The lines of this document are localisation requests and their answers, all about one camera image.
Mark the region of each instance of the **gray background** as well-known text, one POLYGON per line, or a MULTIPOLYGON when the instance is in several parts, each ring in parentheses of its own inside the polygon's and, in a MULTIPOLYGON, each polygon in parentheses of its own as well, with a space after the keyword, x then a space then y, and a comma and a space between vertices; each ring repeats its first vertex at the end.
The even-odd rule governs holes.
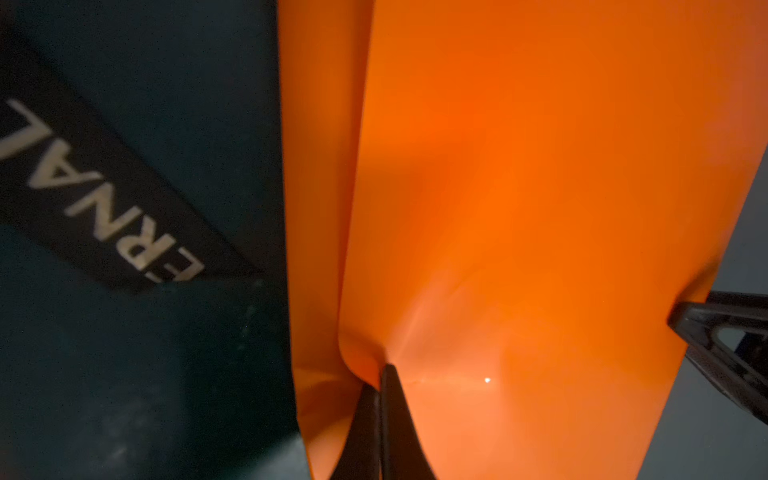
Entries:
MULTIPOLYGON (((766 157, 768 154, 757 171, 714 290, 768 294, 766 157)), ((768 425, 722 396, 685 360, 637 478, 764 480, 768 478, 768 425)))

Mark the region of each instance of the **orange bodywork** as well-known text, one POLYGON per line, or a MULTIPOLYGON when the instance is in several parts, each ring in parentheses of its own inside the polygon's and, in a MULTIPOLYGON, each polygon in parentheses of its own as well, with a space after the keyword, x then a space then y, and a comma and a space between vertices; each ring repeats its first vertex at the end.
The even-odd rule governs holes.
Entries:
POLYGON ((768 5, 322 3, 280 2, 315 478, 346 369, 384 362, 440 479, 635 478, 685 350, 667 314, 706 296, 765 148, 768 5))
POLYGON ((296 409, 315 478, 328 478, 362 382, 339 354, 341 272, 372 3, 279 5, 283 177, 296 409))

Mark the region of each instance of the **papaya orange surface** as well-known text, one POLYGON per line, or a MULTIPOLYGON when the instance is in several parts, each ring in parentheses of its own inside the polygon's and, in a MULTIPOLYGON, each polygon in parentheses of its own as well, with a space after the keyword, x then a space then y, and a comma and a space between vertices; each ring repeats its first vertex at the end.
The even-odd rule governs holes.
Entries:
POLYGON ((766 7, 376 3, 340 347, 438 478, 635 478, 766 146, 766 7))

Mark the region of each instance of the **dark green surface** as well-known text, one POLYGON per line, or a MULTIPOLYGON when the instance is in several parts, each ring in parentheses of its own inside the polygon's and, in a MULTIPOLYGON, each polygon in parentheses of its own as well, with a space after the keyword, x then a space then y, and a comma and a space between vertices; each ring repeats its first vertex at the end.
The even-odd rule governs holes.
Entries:
POLYGON ((290 377, 274 3, 21 0, 15 25, 265 273, 130 296, 0 227, 0 432, 16 471, 307 478, 290 377))

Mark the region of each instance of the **printed lettering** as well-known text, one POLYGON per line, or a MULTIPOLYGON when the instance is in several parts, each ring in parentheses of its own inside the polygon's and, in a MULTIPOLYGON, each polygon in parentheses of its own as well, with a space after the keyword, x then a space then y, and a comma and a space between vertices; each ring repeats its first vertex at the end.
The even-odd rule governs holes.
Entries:
POLYGON ((170 263, 163 265, 163 268, 174 275, 174 282, 186 282, 187 280, 192 280, 198 273, 203 271, 205 265, 203 265, 203 262, 199 261, 192 253, 190 253, 189 250, 181 247, 178 252, 184 255, 187 260, 189 260, 190 265, 181 272, 178 268, 175 267, 175 265, 170 263))
POLYGON ((57 138, 43 154, 35 172, 29 177, 27 185, 41 188, 63 187, 64 185, 82 184, 104 178, 97 171, 80 173, 67 162, 66 157, 71 147, 61 138, 57 138))
POLYGON ((74 217, 84 210, 95 206, 94 237, 104 242, 141 215, 141 208, 134 205, 116 220, 112 220, 113 197, 114 186, 109 182, 104 182, 99 188, 65 208, 64 214, 67 217, 74 217))
POLYGON ((147 277, 149 280, 152 280, 155 283, 163 283, 163 280, 160 280, 160 277, 155 275, 152 272, 146 272, 144 274, 145 277, 147 277))
POLYGON ((141 223, 141 235, 126 235, 118 240, 119 254, 136 270, 142 271, 147 268, 147 265, 176 243, 176 239, 168 233, 155 241, 154 230, 154 220, 149 215, 144 215, 144 220, 141 223), (132 255, 131 252, 136 247, 141 247, 142 250, 139 254, 132 255))
POLYGON ((53 133, 48 125, 40 120, 37 115, 33 114, 20 101, 15 100, 14 98, 9 98, 5 103, 26 118, 29 125, 21 130, 13 132, 7 137, 0 138, 0 161, 13 157, 18 152, 30 148, 32 145, 53 133))

